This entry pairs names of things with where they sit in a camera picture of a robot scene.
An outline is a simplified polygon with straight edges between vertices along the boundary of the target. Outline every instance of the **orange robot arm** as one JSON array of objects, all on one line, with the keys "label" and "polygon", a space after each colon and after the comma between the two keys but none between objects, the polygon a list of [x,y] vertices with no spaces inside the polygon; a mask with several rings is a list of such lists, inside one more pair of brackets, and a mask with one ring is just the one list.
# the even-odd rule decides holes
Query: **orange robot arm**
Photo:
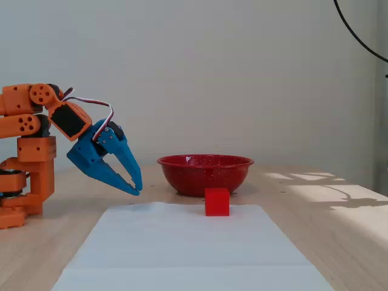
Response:
[{"label": "orange robot arm", "polygon": [[31,85],[22,84],[2,89],[0,95],[0,139],[25,136],[36,133],[41,122],[35,113],[42,112],[42,106],[30,99]]},{"label": "orange robot arm", "polygon": [[70,141],[75,141],[91,125],[92,119],[80,106],[65,101],[55,85],[21,84],[3,87],[0,95],[0,139],[32,135],[41,128],[39,116],[43,106],[48,120]]}]

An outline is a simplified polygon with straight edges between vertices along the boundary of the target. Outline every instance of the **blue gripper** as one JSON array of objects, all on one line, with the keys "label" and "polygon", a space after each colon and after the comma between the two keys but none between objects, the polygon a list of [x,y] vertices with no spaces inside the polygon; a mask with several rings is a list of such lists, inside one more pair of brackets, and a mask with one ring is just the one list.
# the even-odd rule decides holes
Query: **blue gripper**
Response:
[{"label": "blue gripper", "polygon": [[[139,195],[142,190],[141,170],[131,150],[127,138],[120,126],[109,122],[98,137],[98,142],[92,140],[104,119],[91,126],[77,143],[67,153],[67,157],[85,175],[97,179],[132,195]],[[103,158],[106,154],[114,154],[124,166],[135,184],[133,187],[117,174]]]}]

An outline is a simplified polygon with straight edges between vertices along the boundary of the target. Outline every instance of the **white wall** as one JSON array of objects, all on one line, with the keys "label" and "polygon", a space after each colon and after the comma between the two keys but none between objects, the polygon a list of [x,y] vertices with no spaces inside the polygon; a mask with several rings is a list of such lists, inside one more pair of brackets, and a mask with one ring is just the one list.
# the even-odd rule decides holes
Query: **white wall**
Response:
[{"label": "white wall", "polygon": [[[341,5],[373,45],[376,0]],[[110,101],[142,163],[229,153],[371,183],[375,60],[332,1],[3,1],[0,27],[0,86]],[[62,169],[71,144],[54,133]],[[1,159],[16,153],[0,144]]]}]

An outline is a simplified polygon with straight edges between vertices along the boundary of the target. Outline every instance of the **black cable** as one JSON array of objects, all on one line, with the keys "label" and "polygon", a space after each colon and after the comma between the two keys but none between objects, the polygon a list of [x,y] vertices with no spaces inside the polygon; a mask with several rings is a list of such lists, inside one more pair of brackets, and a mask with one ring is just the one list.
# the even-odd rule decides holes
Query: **black cable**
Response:
[{"label": "black cable", "polygon": [[356,33],[352,30],[352,28],[349,26],[349,24],[347,23],[344,15],[342,14],[342,11],[340,9],[340,6],[338,5],[338,1],[337,0],[334,0],[334,4],[335,4],[335,7],[337,8],[337,11],[338,11],[338,14],[339,16],[341,17],[343,23],[345,24],[346,28],[350,31],[350,33],[353,35],[353,37],[368,51],[370,52],[371,54],[373,54],[373,56],[376,56],[377,58],[379,58],[380,60],[388,63],[388,59],[386,59],[385,57],[379,55],[377,52],[375,52],[374,50],[372,50],[370,47],[368,47],[357,35]]}]

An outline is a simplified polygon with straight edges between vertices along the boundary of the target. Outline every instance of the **white wire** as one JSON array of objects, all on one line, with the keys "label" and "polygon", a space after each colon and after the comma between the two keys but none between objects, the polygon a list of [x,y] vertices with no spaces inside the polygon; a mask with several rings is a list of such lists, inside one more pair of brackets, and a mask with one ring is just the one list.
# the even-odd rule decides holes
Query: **white wire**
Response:
[{"label": "white wire", "polygon": [[103,101],[99,101],[99,100],[94,100],[94,99],[85,99],[85,98],[79,98],[79,97],[66,97],[62,100],[62,102],[66,102],[70,99],[75,99],[75,100],[78,100],[78,101],[82,101],[82,102],[86,102],[86,103],[92,103],[92,104],[99,104],[99,105],[104,105],[104,106],[108,106],[110,108],[110,113],[108,115],[108,117],[105,119],[105,121],[101,124],[101,126],[99,127],[99,129],[97,130],[97,132],[93,135],[93,138],[92,140],[93,141],[96,141],[98,136],[101,134],[101,132],[105,129],[105,127],[107,126],[107,124],[109,123],[109,121],[111,120],[111,118],[113,117],[113,114],[114,114],[114,111],[113,111],[113,108],[112,106],[109,104],[109,103],[106,103],[106,102],[103,102]]}]

